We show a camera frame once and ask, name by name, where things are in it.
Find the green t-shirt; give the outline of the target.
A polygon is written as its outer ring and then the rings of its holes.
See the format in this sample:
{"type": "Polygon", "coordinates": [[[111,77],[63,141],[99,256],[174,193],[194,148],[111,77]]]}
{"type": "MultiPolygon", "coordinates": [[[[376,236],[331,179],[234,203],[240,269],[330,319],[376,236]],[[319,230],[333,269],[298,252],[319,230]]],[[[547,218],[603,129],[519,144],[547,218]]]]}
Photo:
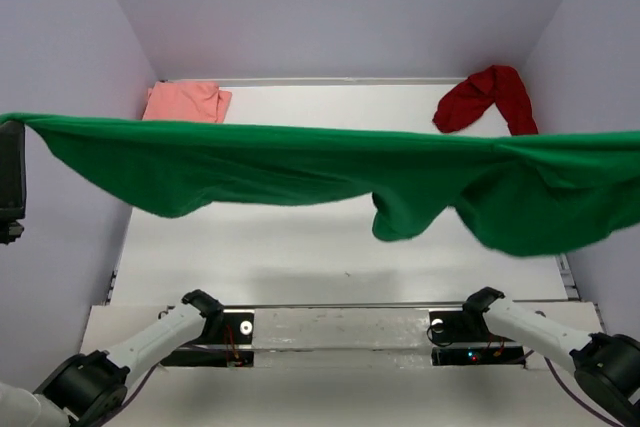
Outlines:
{"type": "Polygon", "coordinates": [[[12,120],[126,204],[180,218],[214,202],[311,206],[370,196],[373,235],[421,235],[453,209],[485,247],[567,253],[639,221],[635,132],[465,137],[138,121],[12,120]]]}

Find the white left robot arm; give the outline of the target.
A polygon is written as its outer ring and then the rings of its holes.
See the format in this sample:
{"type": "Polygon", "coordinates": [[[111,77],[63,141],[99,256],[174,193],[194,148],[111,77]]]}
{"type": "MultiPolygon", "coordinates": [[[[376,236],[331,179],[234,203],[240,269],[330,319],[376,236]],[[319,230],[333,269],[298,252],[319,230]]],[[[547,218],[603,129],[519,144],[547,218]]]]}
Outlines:
{"type": "MultiPolygon", "coordinates": [[[[34,130],[67,167],[120,201],[166,218],[210,203],[206,160],[213,127],[186,122],[141,122],[36,114],[1,117],[1,241],[23,232],[26,213],[25,131],[34,130]]],[[[102,426],[132,399],[157,365],[196,340],[221,330],[223,305],[202,290],[149,327],[105,350],[76,354],[33,392],[1,386],[4,426],[102,426]]]]}

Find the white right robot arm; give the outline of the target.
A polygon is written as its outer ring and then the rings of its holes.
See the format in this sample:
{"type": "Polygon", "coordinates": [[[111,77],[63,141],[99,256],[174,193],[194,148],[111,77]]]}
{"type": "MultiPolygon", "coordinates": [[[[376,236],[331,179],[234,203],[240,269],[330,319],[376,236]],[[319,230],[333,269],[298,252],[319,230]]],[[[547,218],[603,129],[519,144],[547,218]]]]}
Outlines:
{"type": "Polygon", "coordinates": [[[516,341],[571,374],[582,392],[624,426],[639,424],[639,342],[567,327],[485,287],[467,298],[460,326],[470,338],[516,341]]]}

